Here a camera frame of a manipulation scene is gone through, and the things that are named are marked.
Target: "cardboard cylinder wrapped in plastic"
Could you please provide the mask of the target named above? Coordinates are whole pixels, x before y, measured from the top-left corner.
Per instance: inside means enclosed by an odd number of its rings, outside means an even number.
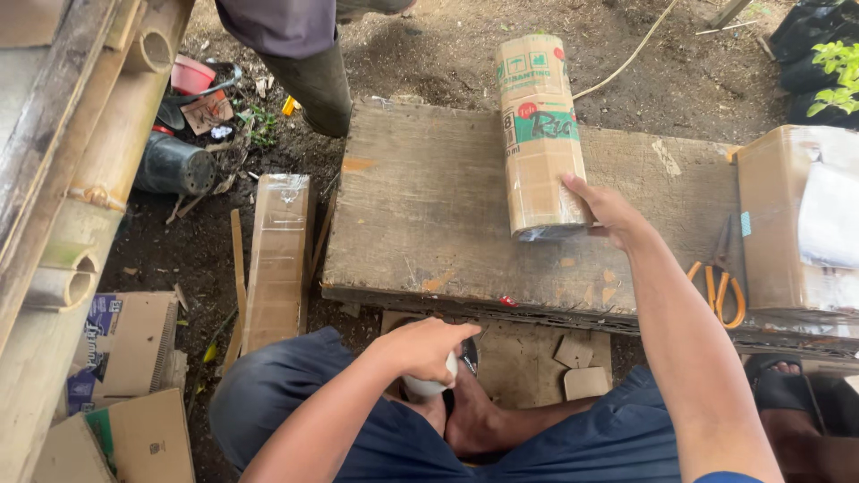
[[[528,35],[496,51],[510,232],[522,242],[563,239],[593,223],[561,175],[585,178],[564,44]]]

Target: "yellow object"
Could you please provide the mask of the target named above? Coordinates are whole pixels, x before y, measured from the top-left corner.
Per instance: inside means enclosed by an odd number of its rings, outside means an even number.
[[[215,347],[215,345],[212,344],[206,349],[206,355],[203,356],[203,362],[204,363],[209,362],[210,360],[214,359],[216,355],[217,355],[217,347]]]
[[[284,113],[288,116],[292,115],[292,110],[295,108],[295,98],[289,96],[286,98],[286,102],[283,104],[283,109],[280,110],[281,113]]]

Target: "dark blue shorts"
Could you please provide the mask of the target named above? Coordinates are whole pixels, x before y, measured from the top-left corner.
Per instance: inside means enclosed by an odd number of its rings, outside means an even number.
[[[269,436],[353,357],[327,327],[240,358],[210,404],[212,436],[241,471]],[[617,388],[510,451],[463,465],[432,426],[380,398],[335,481],[680,482],[671,419],[653,375],[636,367]]]

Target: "person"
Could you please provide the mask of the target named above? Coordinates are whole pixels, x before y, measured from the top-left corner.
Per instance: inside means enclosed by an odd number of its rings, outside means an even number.
[[[289,95],[302,104],[310,127],[343,138],[352,99],[336,22],[368,12],[393,15],[417,0],[216,0],[221,24],[252,48]]]
[[[502,410],[445,367],[479,327],[429,318],[357,358],[328,327],[240,358],[216,390],[211,434],[241,481],[783,481],[740,359],[666,243],[613,190],[564,184],[627,255],[649,369],[600,398]],[[440,396],[382,396],[402,375],[449,385],[450,417]],[[503,455],[458,459],[488,452]]]

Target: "green plant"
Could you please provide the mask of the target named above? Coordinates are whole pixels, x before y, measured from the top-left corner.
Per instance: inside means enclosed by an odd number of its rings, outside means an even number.
[[[253,121],[253,129],[247,134],[251,139],[251,143],[258,145],[261,148],[270,148],[277,144],[275,139],[275,125],[277,118],[272,113],[267,113],[264,108],[251,104],[250,113],[236,114],[242,123],[247,124]]]
[[[817,93],[814,100],[818,102],[808,108],[806,115],[810,118],[829,106],[838,107],[847,114],[859,111],[859,101],[853,98],[859,93],[859,44],[845,46],[839,40],[818,44],[812,49],[818,52],[812,63],[823,65],[826,74],[838,73],[838,84],[841,87]]]

